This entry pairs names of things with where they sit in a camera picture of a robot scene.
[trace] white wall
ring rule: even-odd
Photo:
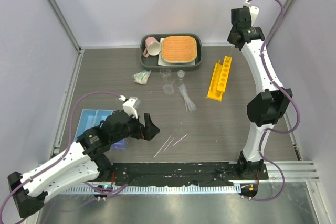
[[[46,0],[0,0],[0,201],[48,160],[76,52]],[[19,216],[11,199],[5,223]]]
[[[195,33],[203,43],[224,43],[231,29],[230,9],[245,0],[56,0],[82,46],[137,45],[150,33]],[[256,3],[258,23],[270,31],[278,6]]]
[[[336,212],[336,0],[296,0],[268,51],[273,66],[301,110],[300,153],[313,160]],[[291,107],[292,124],[296,120]]]

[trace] mug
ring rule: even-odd
[[[145,50],[143,55],[148,57],[149,55],[158,55],[161,52],[161,44],[154,37],[148,37],[145,40]]]

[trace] blue plastic container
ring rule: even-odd
[[[74,141],[83,134],[85,130],[99,125],[100,121],[105,120],[112,113],[113,110],[82,110]],[[112,144],[111,149],[126,149],[126,140],[123,139]]]

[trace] orange woven tray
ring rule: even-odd
[[[169,63],[189,63],[197,57],[196,40],[190,36],[170,36],[164,39],[162,59]]]

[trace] black tray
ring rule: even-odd
[[[192,66],[186,66],[185,64],[176,64],[176,66],[169,66],[169,68],[172,71],[178,71],[178,70],[194,70],[198,68],[202,62],[202,44],[200,38],[195,35],[195,34],[148,34],[145,37],[142,38],[141,43],[140,43],[140,61],[141,65],[146,69],[146,70],[152,70],[152,71],[159,71],[160,68],[163,66],[158,65],[158,60],[159,56],[148,56],[147,58],[143,56],[143,51],[145,49],[145,40],[148,37],[154,37],[160,42],[160,38],[166,38],[169,36],[190,36],[193,37],[196,40],[197,43],[197,57],[196,57],[196,64]]]

